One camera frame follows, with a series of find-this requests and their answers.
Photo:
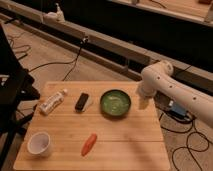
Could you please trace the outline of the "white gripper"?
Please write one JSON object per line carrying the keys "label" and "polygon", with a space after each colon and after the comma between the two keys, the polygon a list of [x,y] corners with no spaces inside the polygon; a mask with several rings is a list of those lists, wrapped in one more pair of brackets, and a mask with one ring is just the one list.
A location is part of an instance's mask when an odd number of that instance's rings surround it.
{"label": "white gripper", "polygon": [[154,96],[154,90],[145,84],[140,84],[137,92],[139,95],[139,109],[145,109],[149,105],[149,100]]}

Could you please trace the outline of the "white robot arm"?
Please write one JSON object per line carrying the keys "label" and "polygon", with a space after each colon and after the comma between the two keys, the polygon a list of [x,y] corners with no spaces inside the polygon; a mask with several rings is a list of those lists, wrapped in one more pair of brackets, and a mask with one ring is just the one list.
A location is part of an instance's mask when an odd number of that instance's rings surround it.
{"label": "white robot arm", "polygon": [[176,81],[171,77],[173,71],[173,65],[167,60],[146,66],[141,71],[138,94],[149,99],[161,92],[213,128],[213,97]]}

